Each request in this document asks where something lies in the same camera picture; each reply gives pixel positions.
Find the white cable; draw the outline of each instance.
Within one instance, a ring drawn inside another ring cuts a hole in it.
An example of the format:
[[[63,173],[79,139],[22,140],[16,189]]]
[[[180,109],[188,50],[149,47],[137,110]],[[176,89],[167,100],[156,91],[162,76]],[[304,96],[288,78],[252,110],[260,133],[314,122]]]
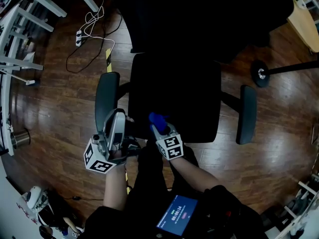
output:
[[[84,32],[86,35],[82,35],[81,38],[92,37],[92,38],[98,38],[98,39],[104,39],[104,40],[107,40],[107,41],[112,41],[112,42],[113,42],[113,46],[112,46],[111,52],[110,52],[110,53],[112,53],[113,48],[114,48],[114,46],[115,46],[115,41],[114,41],[114,40],[112,40],[112,39],[106,39],[106,38],[99,37],[99,36],[92,36],[92,35],[91,35],[92,32],[93,32],[93,28],[94,28],[94,26],[95,26],[95,23],[96,23],[100,18],[103,18],[103,17],[104,17],[103,4],[104,4],[104,0],[102,0],[102,4],[101,4],[101,6],[99,7],[99,10],[98,10],[98,12],[97,12],[95,15],[93,15],[91,12],[88,12],[88,13],[85,15],[85,24],[83,24],[83,26],[81,26],[81,28],[79,29],[79,31],[80,31],[83,27],[85,27],[84,30],[83,30],[83,32]],[[88,16],[89,14],[91,15],[91,19],[88,21],[88,20],[87,20],[87,16]],[[92,27],[91,27],[90,33],[88,34],[88,33],[86,32],[86,29],[87,29],[88,27],[90,27],[90,26],[92,26]]]

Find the screen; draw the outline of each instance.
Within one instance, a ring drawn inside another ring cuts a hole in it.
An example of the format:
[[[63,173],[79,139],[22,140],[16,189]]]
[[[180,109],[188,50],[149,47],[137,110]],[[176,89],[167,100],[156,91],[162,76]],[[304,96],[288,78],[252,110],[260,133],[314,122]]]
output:
[[[192,216],[197,200],[176,195],[157,227],[181,236]]]

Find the chair seat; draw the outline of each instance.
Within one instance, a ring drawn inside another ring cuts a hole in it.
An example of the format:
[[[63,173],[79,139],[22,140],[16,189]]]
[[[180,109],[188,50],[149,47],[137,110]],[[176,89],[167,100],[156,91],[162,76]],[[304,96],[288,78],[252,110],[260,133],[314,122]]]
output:
[[[137,54],[131,74],[128,115],[135,137],[149,139],[149,114],[167,116],[184,142],[215,140],[220,112],[220,65],[179,60],[173,54]]]

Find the black pole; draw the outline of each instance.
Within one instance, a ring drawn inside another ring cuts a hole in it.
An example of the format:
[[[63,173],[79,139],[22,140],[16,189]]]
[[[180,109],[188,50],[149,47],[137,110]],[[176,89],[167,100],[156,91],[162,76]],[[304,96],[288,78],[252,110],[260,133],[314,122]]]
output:
[[[301,63],[297,65],[275,68],[275,69],[261,72],[261,74],[262,75],[280,74],[285,72],[292,72],[292,71],[311,69],[311,68],[319,68],[319,61],[311,61],[311,62]]]

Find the yellow tape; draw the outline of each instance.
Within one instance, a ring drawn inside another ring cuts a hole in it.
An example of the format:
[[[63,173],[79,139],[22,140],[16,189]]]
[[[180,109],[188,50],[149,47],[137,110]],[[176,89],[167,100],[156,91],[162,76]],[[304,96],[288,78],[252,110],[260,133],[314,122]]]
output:
[[[106,50],[106,68],[108,73],[112,72],[111,49]]]

